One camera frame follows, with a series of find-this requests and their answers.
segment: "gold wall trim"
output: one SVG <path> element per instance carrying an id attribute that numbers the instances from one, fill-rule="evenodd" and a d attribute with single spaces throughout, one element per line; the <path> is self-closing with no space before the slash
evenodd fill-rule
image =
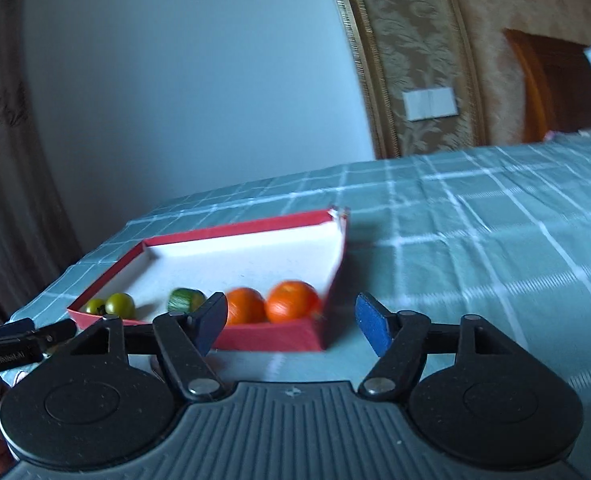
<path id="1" fill-rule="evenodd" d="M 473 137 L 477 146 L 488 144 L 487 128 L 485 124 L 484 105 L 482 100 L 482 89 L 478 79 L 475 56 L 469 35 L 466 30 L 464 18 L 460 10 L 458 0 L 445 0 L 451 23 L 451 35 L 457 50 L 457 57 L 466 78 L 466 92 L 469 101 L 469 113 L 473 125 Z"/>
<path id="2" fill-rule="evenodd" d="M 375 156 L 376 158 L 398 157 L 401 155 L 400 144 L 391 111 L 389 92 L 364 2 L 363 0 L 336 0 L 336 2 L 349 37 L 367 106 Z"/>

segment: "beige patterned wallpaper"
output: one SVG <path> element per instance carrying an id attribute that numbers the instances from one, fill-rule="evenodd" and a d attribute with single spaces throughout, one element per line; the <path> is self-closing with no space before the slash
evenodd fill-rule
<path id="1" fill-rule="evenodd" d="M 402 155 L 474 146 L 482 135 L 449 0 L 363 0 Z M 409 121 L 402 93 L 451 86 L 455 117 Z"/>
<path id="2" fill-rule="evenodd" d="M 591 42 L 591 0 L 458 0 L 473 47 L 492 144 L 521 141 L 523 72 L 503 28 Z"/>

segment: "white wall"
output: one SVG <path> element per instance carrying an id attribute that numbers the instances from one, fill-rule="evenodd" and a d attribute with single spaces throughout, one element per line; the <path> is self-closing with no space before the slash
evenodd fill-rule
<path id="1" fill-rule="evenodd" d="M 334 0 L 25 0 L 24 42 L 86 250 L 168 198 L 373 158 Z"/>

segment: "ribbed gray plate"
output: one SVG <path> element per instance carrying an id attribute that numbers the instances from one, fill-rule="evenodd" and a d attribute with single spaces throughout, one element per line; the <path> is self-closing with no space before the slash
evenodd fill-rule
<path id="1" fill-rule="evenodd" d="M 342 383 L 240 383 L 189 407 L 156 449 L 102 471 L 53 472 L 19 463 L 6 480 L 581 480 L 565 463 L 488 472 L 422 442 L 400 410 Z"/>

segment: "red box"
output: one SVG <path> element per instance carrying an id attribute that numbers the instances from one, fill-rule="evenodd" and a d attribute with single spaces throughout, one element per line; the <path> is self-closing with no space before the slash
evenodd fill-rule
<path id="1" fill-rule="evenodd" d="M 321 351 L 325 307 L 344 255 L 347 213 L 329 210 L 241 222 L 147 238 L 102 274 L 67 309 L 81 329 L 99 316 L 79 312 L 95 297 L 114 292 L 133 296 L 144 324 L 166 312 L 173 288 L 198 288 L 207 296 L 250 286 L 266 296 L 282 280 L 310 283 L 322 309 L 290 322 L 254 323 L 224 328 L 220 350 Z"/>

